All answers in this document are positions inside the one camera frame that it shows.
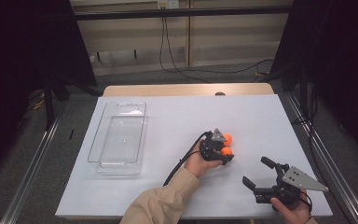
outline wall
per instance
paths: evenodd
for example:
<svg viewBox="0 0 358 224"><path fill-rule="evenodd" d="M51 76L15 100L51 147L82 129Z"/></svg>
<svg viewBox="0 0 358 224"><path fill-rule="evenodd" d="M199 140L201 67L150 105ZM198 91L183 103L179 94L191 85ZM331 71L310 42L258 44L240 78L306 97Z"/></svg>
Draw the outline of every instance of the wall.
<svg viewBox="0 0 358 224"><path fill-rule="evenodd" d="M292 0L180 0L179 3L180 8L260 7L290 6ZM158 3L147 0L72 0L72 6L74 12L121 11L156 9ZM286 20L287 14L269 14L167 18L167 23L171 47L183 48L187 65L197 65L202 60L219 61L227 58L224 54L213 55L213 50L206 50L211 48L222 50L222 47L227 47L227 53L230 48L243 49L243 55L236 57L253 57L255 60L273 58ZM78 25L90 53L159 49L161 46L162 19L79 21ZM268 53L256 55L255 49L264 48L267 48ZM239 62L235 57L229 59Z"/></svg>

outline white tabletop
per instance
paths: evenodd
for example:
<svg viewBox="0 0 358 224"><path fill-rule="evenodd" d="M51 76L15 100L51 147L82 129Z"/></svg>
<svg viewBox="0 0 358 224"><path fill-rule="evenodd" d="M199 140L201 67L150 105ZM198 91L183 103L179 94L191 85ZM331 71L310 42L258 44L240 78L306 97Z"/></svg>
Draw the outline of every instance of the white tabletop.
<svg viewBox="0 0 358 224"><path fill-rule="evenodd" d="M142 171L133 178L100 178L88 164L92 139L108 102L146 102ZM277 95L101 97L89 124L56 216L120 218L144 190L162 186L177 162L202 133L215 128L233 137L232 162L200 180L182 218L276 217L270 204L255 202L242 183L276 185L276 172L260 162L266 156L315 177ZM331 216L322 192L310 191L312 215Z"/></svg>

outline metal frame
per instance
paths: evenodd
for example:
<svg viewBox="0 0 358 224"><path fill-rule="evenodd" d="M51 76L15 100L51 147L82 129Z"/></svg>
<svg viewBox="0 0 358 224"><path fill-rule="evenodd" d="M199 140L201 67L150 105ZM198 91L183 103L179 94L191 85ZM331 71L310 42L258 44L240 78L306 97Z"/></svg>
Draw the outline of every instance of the metal frame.
<svg viewBox="0 0 358 224"><path fill-rule="evenodd" d="M289 13L290 6L276 7L220 7L220 8L179 8L179 9L149 9L135 11L109 12L77 12L74 15L40 15L38 18L47 21L94 21L163 17L194 17L194 16L228 16Z"/></svg>
<svg viewBox="0 0 358 224"><path fill-rule="evenodd" d="M299 118L303 118L303 114L301 112L300 104L297 98L292 93L289 93L287 97L296 115ZM310 136L310 125L311 124L308 121L302 122L304 132L308 136ZM354 218L356 223L358 223L357 196L354 194L350 185L348 184L342 173L339 171L338 167L336 166L336 163L334 162L333 158L330 156L330 153L322 142L322 139L319 137L319 134L317 134L315 130L312 131L311 142L313 147L315 148L316 153L319 156L319 159L321 159L322 163L324 164L327 173L330 175L331 179L336 185L339 194L341 195L348 209L351 211L352 217Z"/></svg>
<svg viewBox="0 0 358 224"><path fill-rule="evenodd" d="M57 118L52 122L50 128L45 131L42 141L40 142L39 147L34 154L34 158L32 159L31 164L28 167L28 170L22 179L16 194L11 200L4 216L2 217L0 224L16 223L21 213L21 209L28 197L28 194L31 191L34 179L36 178L37 172L39 171L39 168L42 164L42 160L45 157L54 134L58 128L64 108L65 103L63 103L63 108L60 108L61 111L59 111Z"/></svg>

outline gray floor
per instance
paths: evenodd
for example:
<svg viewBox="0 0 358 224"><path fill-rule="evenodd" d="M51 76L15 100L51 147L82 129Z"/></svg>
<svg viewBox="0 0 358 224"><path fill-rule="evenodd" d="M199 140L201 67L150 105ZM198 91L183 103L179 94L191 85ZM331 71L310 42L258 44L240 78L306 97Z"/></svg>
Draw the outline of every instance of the gray floor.
<svg viewBox="0 0 358 224"><path fill-rule="evenodd" d="M211 72L183 72L186 76L204 79L208 82L256 82L262 77L257 77L256 68L240 73L229 73L246 68L250 64L229 64L207 67L198 67L200 70L226 71L226 73ZM260 72L268 71L271 62L258 66ZM99 89L103 90L108 85L126 84L163 84L163 83L201 83L201 81L185 77L178 73L167 73L161 70L128 73L124 75L99 76L97 77ZM282 104L290 120L296 119L287 98L287 92L281 89L280 81L270 83L274 91L279 94ZM61 122L57 128L54 139L48 147L48 151L38 169L38 174L32 183L32 188L27 192L27 197L21 207L21 212L16 218L17 223L114 223L110 220L78 220L69 221L64 218L55 217L54 213L63 194L66 181L68 180L72 167L76 160L77 152L81 147L83 137L88 128L96 98L85 94L75 88L68 87L72 93L71 98L64 105L55 102L56 107L64 108ZM323 98L318 101L319 110L314 119L317 133L324 141L339 170L350 184L355 195L358 197L358 146L355 140L347 133L342 132L340 122L324 104ZM17 137L12 143L10 151L0 162L0 220L2 219L9 203L14 196L27 168L33 159L35 150L44 134L46 115L44 107L38 110L28 111L19 126ZM321 171L316 170L312 151L309 149L308 137L301 125L294 125L297 137L315 167L315 173L324 176L326 184L331 191L325 196L332 207L332 217L317 218L319 223L348 223L342 215L337 204L343 208L345 214L350 218L350 223L355 223L351 218L351 212L346 208L345 202L340 197L337 188L334 187L329 174L317 159ZM197 224L203 223L249 223L248 220L199 220ZM256 223L282 223L281 220L258 219Z"/></svg>

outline clear plastic container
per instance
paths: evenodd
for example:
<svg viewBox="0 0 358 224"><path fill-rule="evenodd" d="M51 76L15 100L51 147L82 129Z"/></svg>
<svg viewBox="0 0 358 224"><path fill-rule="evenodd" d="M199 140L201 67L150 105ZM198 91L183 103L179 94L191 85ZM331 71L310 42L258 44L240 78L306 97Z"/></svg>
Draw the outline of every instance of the clear plastic container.
<svg viewBox="0 0 358 224"><path fill-rule="evenodd" d="M107 103L89 152L99 175L131 176L141 171L146 103Z"/></svg>

